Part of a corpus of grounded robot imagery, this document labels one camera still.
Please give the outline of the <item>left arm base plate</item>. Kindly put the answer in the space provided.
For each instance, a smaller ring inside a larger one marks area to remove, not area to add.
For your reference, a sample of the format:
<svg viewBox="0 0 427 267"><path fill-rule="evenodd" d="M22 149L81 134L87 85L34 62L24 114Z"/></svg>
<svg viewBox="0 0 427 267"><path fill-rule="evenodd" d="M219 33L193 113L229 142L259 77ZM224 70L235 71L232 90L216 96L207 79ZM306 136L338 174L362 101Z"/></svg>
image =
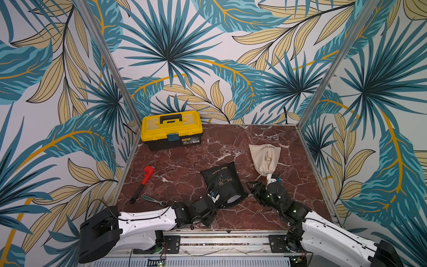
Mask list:
<svg viewBox="0 0 427 267"><path fill-rule="evenodd" d="M178 254L180 252L181 237L178 235L161 236L156 239L153 249L154 254Z"/></svg>

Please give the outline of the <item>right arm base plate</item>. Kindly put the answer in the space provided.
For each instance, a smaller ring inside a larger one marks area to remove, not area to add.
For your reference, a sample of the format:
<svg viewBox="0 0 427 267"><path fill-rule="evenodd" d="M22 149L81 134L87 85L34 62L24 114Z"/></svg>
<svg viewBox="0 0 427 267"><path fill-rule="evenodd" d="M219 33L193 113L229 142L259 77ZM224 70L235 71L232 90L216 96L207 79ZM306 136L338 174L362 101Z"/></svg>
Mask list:
<svg viewBox="0 0 427 267"><path fill-rule="evenodd" d="M303 251L300 241L288 235L269 235L268 239L272 253L299 253Z"/></svg>

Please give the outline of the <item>black drawstring bag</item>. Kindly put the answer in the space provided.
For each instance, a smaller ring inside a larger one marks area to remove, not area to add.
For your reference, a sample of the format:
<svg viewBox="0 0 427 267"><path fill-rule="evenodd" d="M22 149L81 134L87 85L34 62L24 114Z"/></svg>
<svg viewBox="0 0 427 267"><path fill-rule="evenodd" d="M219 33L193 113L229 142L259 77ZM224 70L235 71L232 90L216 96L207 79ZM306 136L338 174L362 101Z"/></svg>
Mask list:
<svg viewBox="0 0 427 267"><path fill-rule="evenodd" d="M207 193L218 190L220 199L215 203L217 209L227 209L243 202L248 194L236 171L234 162L216 166L200 172L207 185Z"/></svg>

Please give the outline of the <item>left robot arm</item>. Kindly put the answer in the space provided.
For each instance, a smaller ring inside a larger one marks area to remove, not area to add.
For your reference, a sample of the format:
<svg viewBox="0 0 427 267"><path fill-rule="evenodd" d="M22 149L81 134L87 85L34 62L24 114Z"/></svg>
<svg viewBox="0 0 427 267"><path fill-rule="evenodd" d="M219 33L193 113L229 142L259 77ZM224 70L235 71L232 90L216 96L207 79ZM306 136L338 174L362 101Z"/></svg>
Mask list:
<svg viewBox="0 0 427 267"><path fill-rule="evenodd" d="M208 227L215 215L215 203L208 196L146 212L124 212L108 206L81 224L78 263L97 261L115 250L153 251L163 246L164 231L199 223Z"/></svg>

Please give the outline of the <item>beige drawstring bag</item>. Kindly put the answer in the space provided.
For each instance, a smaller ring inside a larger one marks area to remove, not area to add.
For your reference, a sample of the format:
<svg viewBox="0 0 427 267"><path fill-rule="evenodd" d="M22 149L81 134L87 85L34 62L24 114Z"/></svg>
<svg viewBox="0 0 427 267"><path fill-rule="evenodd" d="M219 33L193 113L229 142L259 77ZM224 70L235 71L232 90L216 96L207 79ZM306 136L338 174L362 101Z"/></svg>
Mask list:
<svg viewBox="0 0 427 267"><path fill-rule="evenodd" d="M249 145L255 170L260 176L273 174L279 162L281 148L271 144Z"/></svg>

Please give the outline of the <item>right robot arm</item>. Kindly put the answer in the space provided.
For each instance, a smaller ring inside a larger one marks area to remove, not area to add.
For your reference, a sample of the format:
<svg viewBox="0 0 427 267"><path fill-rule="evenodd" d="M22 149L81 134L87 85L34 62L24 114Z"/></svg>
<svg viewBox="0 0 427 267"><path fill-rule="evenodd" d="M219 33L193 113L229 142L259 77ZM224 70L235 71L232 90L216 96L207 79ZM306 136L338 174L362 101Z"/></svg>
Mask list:
<svg viewBox="0 0 427 267"><path fill-rule="evenodd" d="M278 181L247 183L264 207L272 208L289 226L284 238L273 240L278 249L317 254L341 267L401 267L403 261L387 241L378 243L351 233L326 220L304 204L292 200Z"/></svg>

